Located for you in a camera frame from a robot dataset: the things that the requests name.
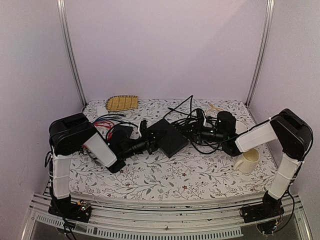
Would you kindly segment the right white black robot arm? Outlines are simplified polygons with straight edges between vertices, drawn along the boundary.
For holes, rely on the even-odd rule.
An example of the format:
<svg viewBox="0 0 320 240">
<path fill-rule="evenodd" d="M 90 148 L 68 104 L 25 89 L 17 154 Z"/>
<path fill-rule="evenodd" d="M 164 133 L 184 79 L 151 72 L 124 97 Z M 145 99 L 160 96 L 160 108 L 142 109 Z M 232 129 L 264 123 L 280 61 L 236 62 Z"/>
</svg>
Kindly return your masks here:
<svg viewBox="0 0 320 240">
<path fill-rule="evenodd" d="M 220 111 L 212 127 L 205 126 L 205 116 L 200 110 L 196 112 L 196 119 L 181 128 L 193 144 L 218 145 L 227 155 L 237 157 L 261 145 L 279 143 L 281 162 L 262 202 L 244 205 L 240 215 L 245 223 L 281 216 L 284 213 L 282 199 L 290 193 L 290 186 L 313 145 L 311 127 L 288 108 L 241 133 L 236 132 L 237 120 L 228 111 Z"/>
</svg>

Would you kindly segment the aluminium front rail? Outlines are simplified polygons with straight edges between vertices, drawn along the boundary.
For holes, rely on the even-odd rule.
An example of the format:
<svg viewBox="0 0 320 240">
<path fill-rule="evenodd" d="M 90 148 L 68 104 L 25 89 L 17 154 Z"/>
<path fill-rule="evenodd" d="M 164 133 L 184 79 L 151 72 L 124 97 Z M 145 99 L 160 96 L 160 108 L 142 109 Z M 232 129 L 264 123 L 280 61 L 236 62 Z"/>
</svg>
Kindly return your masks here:
<svg viewBox="0 0 320 240">
<path fill-rule="evenodd" d="M 67 240 L 311 240 L 313 234 L 298 195 L 282 199 L 284 214 L 276 233 L 265 235 L 259 222 L 246 223 L 240 209 L 261 203 L 262 194 L 201 200 L 129 200 L 73 194 L 91 204 L 87 223 L 74 222 L 66 235 L 62 218 L 48 212 L 48 192 L 29 204 L 22 239 Z"/>
</svg>

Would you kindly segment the white ceramic bowl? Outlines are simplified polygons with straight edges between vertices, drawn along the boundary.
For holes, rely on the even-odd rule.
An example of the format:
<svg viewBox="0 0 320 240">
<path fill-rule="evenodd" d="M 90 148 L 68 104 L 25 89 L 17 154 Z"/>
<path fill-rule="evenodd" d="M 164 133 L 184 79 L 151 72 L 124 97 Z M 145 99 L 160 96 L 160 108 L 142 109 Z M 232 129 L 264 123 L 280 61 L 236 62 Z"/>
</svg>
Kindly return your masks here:
<svg viewBox="0 0 320 240">
<path fill-rule="evenodd" d="M 244 123 L 242 123 L 241 121 L 236 121 L 235 122 L 235 133 L 236 134 L 241 134 L 243 132 L 246 132 L 247 131 L 247 127 Z"/>
</svg>

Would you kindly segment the white card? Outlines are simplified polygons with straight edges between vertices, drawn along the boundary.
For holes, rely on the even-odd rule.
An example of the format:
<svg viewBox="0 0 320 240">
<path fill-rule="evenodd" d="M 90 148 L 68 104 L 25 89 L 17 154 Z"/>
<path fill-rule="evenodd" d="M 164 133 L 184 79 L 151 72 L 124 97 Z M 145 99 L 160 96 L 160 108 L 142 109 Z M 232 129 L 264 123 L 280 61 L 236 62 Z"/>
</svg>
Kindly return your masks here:
<svg viewBox="0 0 320 240">
<path fill-rule="evenodd" d="M 109 112 L 105 106 L 101 105 L 97 107 L 97 116 L 101 117 L 103 115 L 107 115 Z"/>
</svg>

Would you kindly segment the left aluminium frame post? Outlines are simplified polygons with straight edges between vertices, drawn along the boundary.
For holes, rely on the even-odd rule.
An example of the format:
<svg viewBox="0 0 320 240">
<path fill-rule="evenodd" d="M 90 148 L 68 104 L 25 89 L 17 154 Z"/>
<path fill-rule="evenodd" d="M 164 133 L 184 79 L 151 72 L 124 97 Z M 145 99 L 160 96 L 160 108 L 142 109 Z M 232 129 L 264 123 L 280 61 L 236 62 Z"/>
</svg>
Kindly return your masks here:
<svg viewBox="0 0 320 240">
<path fill-rule="evenodd" d="M 66 52 L 67 52 L 69 65 L 71 68 L 71 73 L 74 79 L 75 87 L 76 87 L 80 102 L 82 106 L 85 107 L 87 105 L 87 100 L 86 100 L 84 88 L 80 79 L 79 71 L 77 68 L 75 54 L 73 51 L 70 30 L 68 26 L 66 3 L 65 3 L 65 0 L 57 0 L 56 3 L 57 3 L 57 11 L 59 16 L 62 36 L 63 36 L 63 40 L 64 40 Z"/>
</svg>

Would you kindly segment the woven bamboo tray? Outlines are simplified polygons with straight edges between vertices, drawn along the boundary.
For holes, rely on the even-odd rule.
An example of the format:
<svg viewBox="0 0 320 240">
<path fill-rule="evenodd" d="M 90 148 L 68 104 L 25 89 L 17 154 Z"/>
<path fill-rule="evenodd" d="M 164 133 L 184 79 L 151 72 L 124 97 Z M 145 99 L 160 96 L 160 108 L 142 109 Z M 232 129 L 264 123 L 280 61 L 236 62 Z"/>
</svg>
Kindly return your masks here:
<svg viewBox="0 0 320 240">
<path fill-rule="evenodd" d="M 117 95 L 106 102 L 106 109 L 110 112 L 120 112 L 138 108 L 139 97 L 135 95 Z"/>
</svg>

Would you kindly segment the white floral table mat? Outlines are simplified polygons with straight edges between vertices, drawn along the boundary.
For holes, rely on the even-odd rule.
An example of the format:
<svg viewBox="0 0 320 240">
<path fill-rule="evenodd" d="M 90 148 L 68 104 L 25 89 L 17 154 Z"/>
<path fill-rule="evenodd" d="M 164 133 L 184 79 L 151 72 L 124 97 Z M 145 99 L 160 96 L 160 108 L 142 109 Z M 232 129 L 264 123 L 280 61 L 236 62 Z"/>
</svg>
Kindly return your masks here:
<svg viewBox="0 0 320 240">
<path fill-rule="evenodd" d="M 142 120 L 149 125 L 162 118 L 168 122 L 182 120 L 196 108 L 203 109 L 208 117 L 228 111 L 247 129 L 254 125 L 245 105 L 236 100 L 141 99 L 136 109 L 108 111 L 102 116 L 97 116 L 98 106 L 106 106 L 106 102 L 91 101 L 83 112 L 90 121 L 97 121 L 97 129 L 103 136 L 115 125 L 136 127 Z M 109 172 L 93 154 L 76 152 L 70 162 L 69 191 L 72 195 L 144 201 L 203 200 L 264 193 L 271 186 L 277 168 L 265 145 L 257 150 L 260 160 L 251 173 L 234 170 L 236 157 L 191 144 L 171 158 L 161 150 L 134 155 L 117 173 Z"/>
</svg>

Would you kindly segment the right aluminium frame post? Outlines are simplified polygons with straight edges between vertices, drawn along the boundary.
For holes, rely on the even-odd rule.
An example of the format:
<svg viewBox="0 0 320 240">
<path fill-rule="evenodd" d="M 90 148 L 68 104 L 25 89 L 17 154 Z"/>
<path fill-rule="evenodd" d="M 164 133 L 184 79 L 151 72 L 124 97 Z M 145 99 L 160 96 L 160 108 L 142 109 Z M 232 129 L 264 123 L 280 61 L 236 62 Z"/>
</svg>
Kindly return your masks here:
<svg viewBox="0 0 320 240">
<path fill-rule="evenodd" d="M 266 1 L 266 10 L 265 10 L 265 17 L 264 17 L 264 23 L 263 23 L 259 51 L 258 51 L 256 64 L 255 64 L 254 71 L 253 71 L 252 80 L 251 80 L 250 87 L 249 87 L 248 94 L 247 94 L 246 101 L 245 101 L 245 105 L 247 106 L 247 108 L 250 108 L 250 106 L 253 102 L 255 91 L 258 86 L 258 81 L 259 81 L 260 73 L 262 70 L 264 56 L 266 53 L 268 40 L 269 40 L 269 36 L 270 36 L 270 31 L 271 31 L 271 27 L 272 27 L 274 7 L 275 7 L 274 0 L 267 0 Z"/>
</svg>

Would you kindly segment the cream ceramic mug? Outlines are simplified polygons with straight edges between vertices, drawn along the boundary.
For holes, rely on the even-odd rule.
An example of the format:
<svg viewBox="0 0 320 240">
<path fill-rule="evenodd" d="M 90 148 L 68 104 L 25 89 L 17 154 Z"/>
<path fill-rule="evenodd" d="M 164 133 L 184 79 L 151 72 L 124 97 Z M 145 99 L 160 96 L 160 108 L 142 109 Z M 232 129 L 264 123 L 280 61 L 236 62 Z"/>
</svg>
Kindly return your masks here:
<svg viewBox="0 0 320 240">
<path fill-rule="evenodd" d="M 242 153 L 233 166 L 234 171 L 240 171 L 244 174 L 249 174 L 254 171 L 260 160 L 260 153 L 252 148 Z"/>
</svg>

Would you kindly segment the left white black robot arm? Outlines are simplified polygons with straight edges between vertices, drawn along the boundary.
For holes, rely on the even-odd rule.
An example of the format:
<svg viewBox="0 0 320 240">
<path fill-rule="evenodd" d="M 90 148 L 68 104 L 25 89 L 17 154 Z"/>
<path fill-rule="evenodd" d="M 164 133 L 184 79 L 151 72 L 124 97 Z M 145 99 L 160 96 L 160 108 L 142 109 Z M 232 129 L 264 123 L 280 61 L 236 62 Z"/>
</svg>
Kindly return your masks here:
<svg viewBox="0 0 320 240">
<path fill-rule="evenodd" d="M 147 151 L 152 154 L 159 148 L 159 141 L 166 130 L 151 129 L 143 120 L 137 127 L 139 138 L 128 137 L 124 130 L 110 130 L 103 136 L 83 113 L 77 113 L 54 121 L 49 126 L 49 167 L 51 203 L 48 212 L 64 221 L 88 223 L 92 208 L 88 202 L 71 202 L 69 179 L 74 153 L 82 148 L 89 150 L 97 161 L 110 173 L 117 173 L 126 165 L 126 160 Z"/>
</svg>

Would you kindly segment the aluminium frame post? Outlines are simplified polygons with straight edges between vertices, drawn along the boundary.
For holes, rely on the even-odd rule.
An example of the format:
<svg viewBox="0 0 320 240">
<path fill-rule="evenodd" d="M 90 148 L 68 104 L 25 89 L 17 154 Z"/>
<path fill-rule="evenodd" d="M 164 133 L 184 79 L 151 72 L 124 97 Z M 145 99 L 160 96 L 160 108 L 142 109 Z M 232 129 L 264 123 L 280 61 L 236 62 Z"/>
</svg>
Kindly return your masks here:
<svg viewBox="0 0 320 240">
<path fill-rule="evenodd" d="M 246 101 L 245 101 L 245 105 L 247 106 L 247 108 L 250 108 L 250 106 L 253 102 L 255 91 L 258 86 L 258 81 L 259 81 L 260 73 L 262 70 L 264 56 L 266 53 L 268 40 L 269 40 L 269 36 L 270 36 L 270 31 L 271 31 L 271 27 L 272 27 L 274 7 L 275 7 L 274 0 L 267 0 L 266 1 L 266 10 L 265 10 L 265 17 L 264 17 L 264 23 L 263 23 L 259 51 L 258 51 L 256 64 L 255 64 L 254 71 L 253 71 L 252 80 L 251 80 L 250 87 L 249 87 L 248 94 L 247 94 Z"/>
<path fill-rule="evenodd" d="M 69 65 L 71 68 L 71 73 L 74 79 L 75 87 L 76 87 L 80 102 L 82 106 L 85 107 L 87 105 L 87 100 L 86 100 L 84 88 L 80 79 L 79 71 L 77 68 L 75 54 L 73 51 L 70 30 L 68 26 L 66 3 L 65 3 L 65 0 L 57 0 L 56 3 L 57 3 L 57 11 L 59 16 L 62 36 L 63 36 L 63 40 L 64 40 L 66 52 L 67 52 Z"/>
</svg>

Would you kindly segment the black network switch box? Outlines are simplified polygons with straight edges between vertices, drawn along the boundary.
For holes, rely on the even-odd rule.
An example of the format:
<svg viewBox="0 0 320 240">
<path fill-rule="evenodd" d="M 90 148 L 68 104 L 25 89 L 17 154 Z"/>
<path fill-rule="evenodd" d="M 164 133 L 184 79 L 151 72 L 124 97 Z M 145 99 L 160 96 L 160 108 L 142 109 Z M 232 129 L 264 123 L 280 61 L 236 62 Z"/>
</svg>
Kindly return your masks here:
<svg viewBox="0 0 320 240">
<path fill-rule="evenodd" d="M 173 157 L 189 144 L 187 138 L 164 118 L 147 129 L 164 133 L 164 137 L 157 142 L 157 146 L 168 158 Z"/>
</svg>

